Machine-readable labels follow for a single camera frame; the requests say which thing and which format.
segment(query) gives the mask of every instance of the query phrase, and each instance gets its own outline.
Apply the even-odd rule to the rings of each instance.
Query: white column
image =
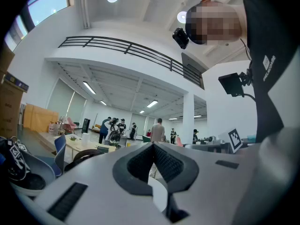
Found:
[[[146,134],[147,134],[148,122],[149,122],[149,116],[146,117],[145,127],[144,127],[144,136],[146,136]]]
[[[194,130],[194,94],[189,92],[183,96],[183,128],[180,139],[182,144],[193,143]]]

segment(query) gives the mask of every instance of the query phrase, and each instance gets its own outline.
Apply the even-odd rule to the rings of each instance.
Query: black pants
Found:
[[[134,140],[134,137],[135,137],[135,133],[130,133],[130,138],[132,141]]]
[[[108,133],[100,133],[100,137],[99,137],[99,143],[102,143],[102,139],[104,137],[104,139],[106,138]]]

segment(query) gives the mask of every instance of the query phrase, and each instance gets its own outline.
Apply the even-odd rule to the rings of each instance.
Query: man in gray shirt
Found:
[[[157,124],[152,126],[151,130],[151,142],[162,142],[165,138],[165,128],[161,123],[163,120],[159,118]]]

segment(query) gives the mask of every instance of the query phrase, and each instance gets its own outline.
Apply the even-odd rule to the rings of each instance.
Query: white shirt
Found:
[[[119,130],[119,127],[118,127],[117,125],[115,125],[115,126],[114,126],[114,129],[113,129],[113,128],[111,129],[111,125],[109,124],[109,121],[105,122],[104,125],[108,128],[108,134],[107,134],[107,136],[106,136],[106,138],[105,138],[105,140],[108,141],[108,137],[109,137],[109,135],[111,134],[111,132],[114,131],[114,129],[115,129],[116,131],[118,131],[118,130]]]

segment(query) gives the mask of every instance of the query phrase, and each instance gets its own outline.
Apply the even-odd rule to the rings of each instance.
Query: black railing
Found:
[[[116,50],[124,54],[131,54],[155,62],[172,72],[182,75],[199,87],[201,86],[201,74],[199,71],[194,71],[173,58],[137,43],[112,37],[76,36],[67,37],[59,47],[65,46],[99,47]]]

